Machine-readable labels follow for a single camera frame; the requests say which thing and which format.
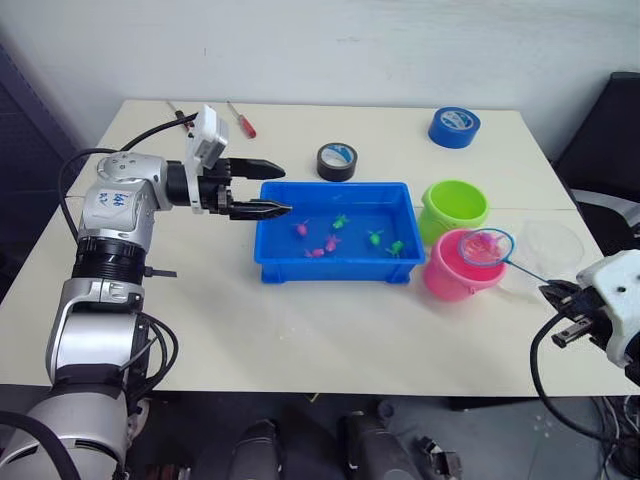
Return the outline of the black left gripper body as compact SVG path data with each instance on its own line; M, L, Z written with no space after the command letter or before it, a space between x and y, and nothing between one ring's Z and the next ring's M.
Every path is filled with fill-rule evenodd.
M204 168L202 174L198 176L201 208L211 214L231 217L234 201L230 190L231 182L229 159L221 158L212 168Z

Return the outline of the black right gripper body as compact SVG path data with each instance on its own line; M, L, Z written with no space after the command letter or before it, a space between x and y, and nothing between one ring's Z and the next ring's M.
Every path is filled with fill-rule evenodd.
M611 320L604 311L605 301L594 287L581 289L568 298L562 312L574 323L581 319L593 322L589 340L598 347L606 347L612 335Z

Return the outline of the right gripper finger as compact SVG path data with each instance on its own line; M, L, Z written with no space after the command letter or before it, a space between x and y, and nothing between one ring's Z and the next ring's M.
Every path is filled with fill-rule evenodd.
M566 348L570 343L591 332L593 322L589 319L576 321L570 327L552 335L553 343L559 348Z
M576 294L580 287L566 280L549 280L538 287L545 300L556 310L561 311L568 298Z

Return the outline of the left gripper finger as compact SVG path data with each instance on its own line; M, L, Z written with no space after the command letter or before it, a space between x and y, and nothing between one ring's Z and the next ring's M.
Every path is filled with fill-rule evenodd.
M272 200L251 199L246 202L234 201L229 208L231 220L261 221L277 218L292 211L292 206Z
M283 178L286 175L282 167L264 159L229 158L228 162L232 177L269 180Z

